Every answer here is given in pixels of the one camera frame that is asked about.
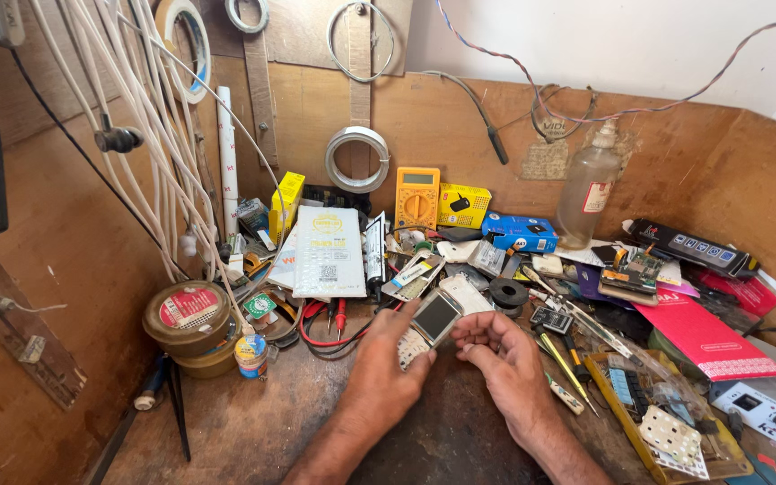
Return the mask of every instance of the yellow box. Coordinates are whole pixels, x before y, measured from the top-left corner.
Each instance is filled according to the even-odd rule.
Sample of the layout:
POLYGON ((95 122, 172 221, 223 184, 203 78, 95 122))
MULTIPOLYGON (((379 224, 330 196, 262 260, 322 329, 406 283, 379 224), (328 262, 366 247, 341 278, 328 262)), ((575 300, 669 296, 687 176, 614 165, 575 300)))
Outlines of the yellow box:
MULTIPOLYGON (((299 173, 286 172, 280 181, 280 193, 283 194, 283 205, 286 211, 286 226, 284 238, 289 235, 295 223, 295 214, 298 212, 298 203, 304 192, 304 176, 299 173)), ((280 243, 280 225, 283 223, 280 216, 280 195, 274 191, 272 196, 272 209, 268 212, 268 236, 274 244, 280 243)))
POLYGON ((438 224, 480 229, 490 191, 468 185, 439 184, 438 224))

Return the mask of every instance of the label on bottle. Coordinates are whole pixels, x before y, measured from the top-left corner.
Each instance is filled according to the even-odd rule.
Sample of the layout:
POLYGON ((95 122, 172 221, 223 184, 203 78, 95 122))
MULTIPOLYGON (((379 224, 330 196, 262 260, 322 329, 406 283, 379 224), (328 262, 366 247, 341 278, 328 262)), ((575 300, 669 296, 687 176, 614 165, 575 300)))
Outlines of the label on bottle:
POLYGON ((588 185, 588 194, 585 195, 583 214, 603 212, 606 201, 609 199, 609 193, 612 192, 612 185, 613 182, 591 182, 588 185))

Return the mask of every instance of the yellow multimeter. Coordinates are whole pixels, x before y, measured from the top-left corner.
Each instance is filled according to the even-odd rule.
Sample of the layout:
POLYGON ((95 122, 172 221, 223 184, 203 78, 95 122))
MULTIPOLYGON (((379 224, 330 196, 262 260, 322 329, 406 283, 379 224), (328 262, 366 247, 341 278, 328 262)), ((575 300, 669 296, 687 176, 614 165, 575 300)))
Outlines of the yellow multimeter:
POLYGON ((413 225, 436 228, 440 174, 437 168, 397 168, 395 229, 413 225))

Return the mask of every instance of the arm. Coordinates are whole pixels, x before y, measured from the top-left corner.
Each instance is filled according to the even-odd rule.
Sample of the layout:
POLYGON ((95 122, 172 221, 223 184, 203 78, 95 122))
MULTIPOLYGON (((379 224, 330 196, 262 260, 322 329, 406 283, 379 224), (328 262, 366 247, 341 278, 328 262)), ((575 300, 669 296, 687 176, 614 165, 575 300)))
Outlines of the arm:
POLYGON ((556 484, 612 481, 559 418, 537 346, 499 312, 460 318, 451 337, 457 358, 483 373, 513 440, 556 484))
POLYGON ((396 345, 408 329, 418 301, 400 312, 382 310, 361 341, 346 390, 333 414, 298 458, 284 484, 345 483, 370 450, 421 397, 435 350, 400 369, 396 345))

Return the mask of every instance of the white pvc pipe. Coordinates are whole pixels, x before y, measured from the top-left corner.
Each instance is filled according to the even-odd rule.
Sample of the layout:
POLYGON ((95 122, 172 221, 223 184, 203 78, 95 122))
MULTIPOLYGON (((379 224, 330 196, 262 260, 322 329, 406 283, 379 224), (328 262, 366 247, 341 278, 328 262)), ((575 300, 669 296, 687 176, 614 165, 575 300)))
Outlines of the white pvc pipe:
MULTIPOLYGON (((217 96, 223 105, 232 106, 227 86, 217 86, 217 96)), ((235 165, 235 127, 229 111, 217 102, 217 139, 221 145, 221 185, 223 186, 223 225, 226 236, 238 234, 238 168, 235 165)))

